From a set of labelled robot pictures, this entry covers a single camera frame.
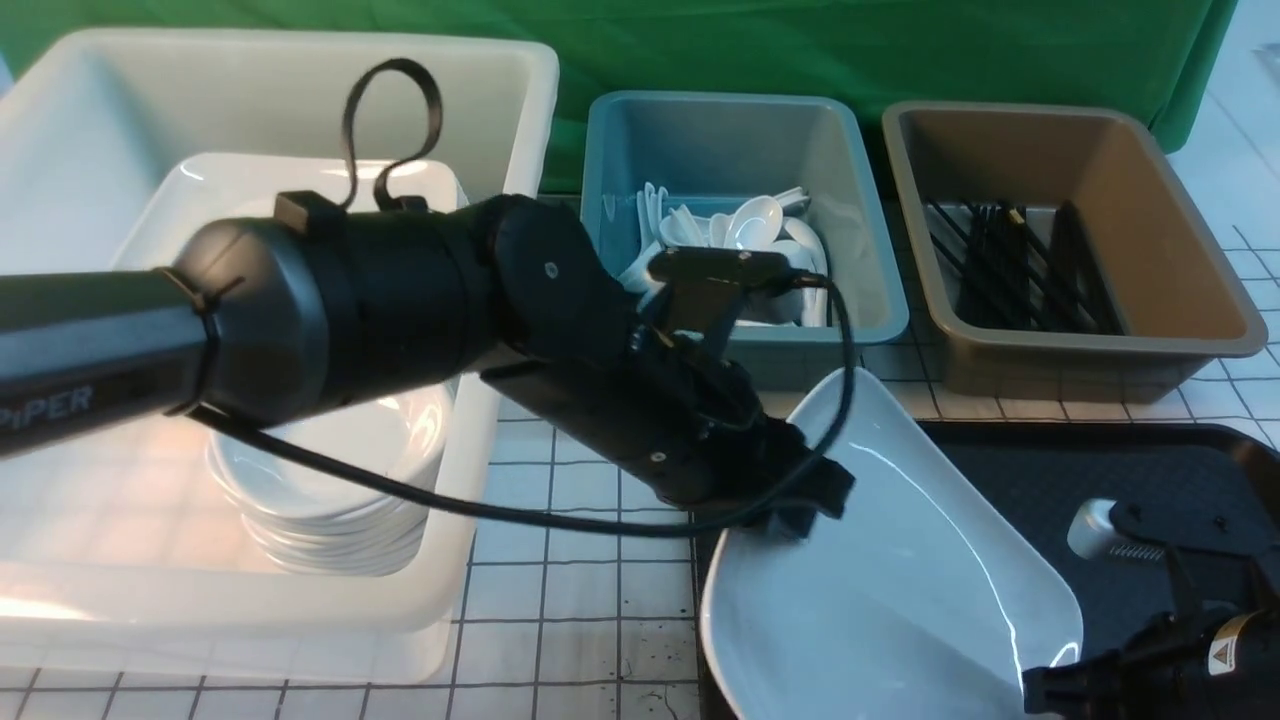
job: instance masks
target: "stack of white plates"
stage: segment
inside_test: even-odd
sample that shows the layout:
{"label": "stack of white plates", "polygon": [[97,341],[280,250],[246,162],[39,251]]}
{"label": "stack of white plates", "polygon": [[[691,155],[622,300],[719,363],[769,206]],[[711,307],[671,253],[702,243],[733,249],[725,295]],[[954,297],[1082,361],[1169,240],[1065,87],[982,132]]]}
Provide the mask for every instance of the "stack of white plates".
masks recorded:
{"label": "stack of white plates", "polygon": [[[453,397],[445,386],[283,425],[271,434],[421,488],[435,487]],[[244,529],[292,573],[385,575],[417,555],[426,507],[308,470],[221,434],[209,464]]]}

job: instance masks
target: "robotic arm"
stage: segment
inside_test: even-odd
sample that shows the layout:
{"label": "robotic arm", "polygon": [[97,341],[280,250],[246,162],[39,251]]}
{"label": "robotic arm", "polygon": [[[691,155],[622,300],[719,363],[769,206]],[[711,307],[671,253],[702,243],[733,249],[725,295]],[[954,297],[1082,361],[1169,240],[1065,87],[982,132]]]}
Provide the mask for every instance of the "robotic arm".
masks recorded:
{"label": "robotic arm", "polygon": [[[268,428],[468,372],[691,511],[741,507],[812,452],[721,357],[753,297],[794,287],[781,255],[672,251],[641,315],[568,210],[397,202],[287,192],[168,268],[0,279],[0,456],[156,413]],[[805,537],[851,487],[817,459],[748,524]]]}

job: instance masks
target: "table surface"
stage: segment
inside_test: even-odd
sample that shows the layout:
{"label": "table surface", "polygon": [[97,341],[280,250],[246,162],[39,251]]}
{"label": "table surface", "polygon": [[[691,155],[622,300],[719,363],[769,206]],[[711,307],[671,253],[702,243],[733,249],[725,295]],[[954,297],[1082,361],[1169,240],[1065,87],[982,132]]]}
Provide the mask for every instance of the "table surface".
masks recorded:
{"label": "table surface", "polygon": [[[1280,6],[1242,0],[1188,146],[1171,158],[1280,341],[1280,92],[1254,50]],[[916,418],[1219,423],[1280,441],[1280,346],[1215,361],[1152,405],[963,397],[900,255],[910,331],[861,363]],[[771,396],[774,414],[797,396]],[[678,521],[640,482],[504,404],[486,500],[591,518]],[[416,687],[0,669],[0,720],[506,720],[698,717],[691,547],[480,523],[451,652]]]}

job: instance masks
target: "green backdrop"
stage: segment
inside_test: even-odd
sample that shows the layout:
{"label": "green backdrop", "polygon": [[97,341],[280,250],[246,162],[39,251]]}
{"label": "green backdrop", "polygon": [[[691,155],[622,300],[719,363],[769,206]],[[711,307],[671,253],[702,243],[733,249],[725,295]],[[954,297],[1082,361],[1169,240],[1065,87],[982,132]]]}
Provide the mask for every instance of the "green backdrop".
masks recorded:
{"label": "green backdrop", "polygon": [[393,31],[536,40],[561,58],[544,190],[581,183],[586,113],[620,88],[823,95],[877,156],[905,99],[1101,105],[1178,149],[1235,0],[0,0],[20,73],[90,26]]}

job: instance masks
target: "blue plastic bin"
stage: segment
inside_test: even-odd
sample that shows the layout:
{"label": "blue plastic bin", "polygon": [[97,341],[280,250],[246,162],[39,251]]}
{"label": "blue plastic bin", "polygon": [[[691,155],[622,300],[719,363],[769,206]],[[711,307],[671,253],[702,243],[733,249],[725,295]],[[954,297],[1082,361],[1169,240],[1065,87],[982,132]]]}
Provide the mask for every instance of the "blue plastic bin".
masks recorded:
{"label": "blue plastic bin", "polygon": [[[801,186],[803,218],[827,245],[831,275],[858,345],[890,342],[909,319],[902,279],[852,111],[826,97],[623,91],[591,105],[582,223],[617,277],[640,251],[636,192],[668,206],[732,213],[744,200]],[[809,389],[840,366],[840,331],[740,327],[730,357],[768,389]]]}

